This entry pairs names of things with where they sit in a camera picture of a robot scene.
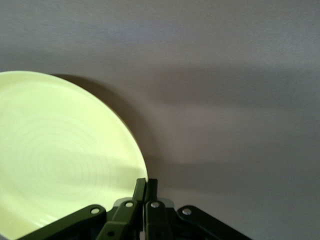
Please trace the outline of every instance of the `gray background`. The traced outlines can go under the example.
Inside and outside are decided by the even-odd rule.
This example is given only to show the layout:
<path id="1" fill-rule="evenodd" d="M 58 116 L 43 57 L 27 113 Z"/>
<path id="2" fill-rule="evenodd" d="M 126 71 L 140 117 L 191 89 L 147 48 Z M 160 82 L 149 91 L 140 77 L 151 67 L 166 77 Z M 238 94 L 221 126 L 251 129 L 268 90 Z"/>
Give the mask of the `gray background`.
<path id="1" fill-rule="evenodd" d="M 320 2 L 0 1 L 0 71 L 111 106 L 159 196 L 254 240 L 320 238 Z"/>

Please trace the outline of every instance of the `round plate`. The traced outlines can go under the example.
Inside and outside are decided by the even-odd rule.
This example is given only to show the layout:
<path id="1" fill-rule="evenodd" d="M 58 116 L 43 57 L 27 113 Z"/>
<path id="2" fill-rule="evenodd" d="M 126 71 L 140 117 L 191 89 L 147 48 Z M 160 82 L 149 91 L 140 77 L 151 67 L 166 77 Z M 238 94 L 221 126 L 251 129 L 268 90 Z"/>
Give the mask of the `round plate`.
<path id="1" fill-rule="evenodd" d="M 147 178 L 120 118 L 51 75 L 0 73 L 0 234 L 16 239 L 91 204 L 110 210 Z"/>

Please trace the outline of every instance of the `light green plate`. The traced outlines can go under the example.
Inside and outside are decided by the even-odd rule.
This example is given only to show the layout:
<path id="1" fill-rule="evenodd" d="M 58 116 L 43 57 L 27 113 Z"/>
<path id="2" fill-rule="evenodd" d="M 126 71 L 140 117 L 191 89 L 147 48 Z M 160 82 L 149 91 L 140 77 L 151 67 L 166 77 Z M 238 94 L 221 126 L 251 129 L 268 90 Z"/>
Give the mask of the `light green plate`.
<path id="1" fill-rule="evenodd" d="M 0 73 L 1 235 L 22 237 L 91 204 L 108 211 L 146 177 L 132 134 L 92 94 L 43 73 Z"/>

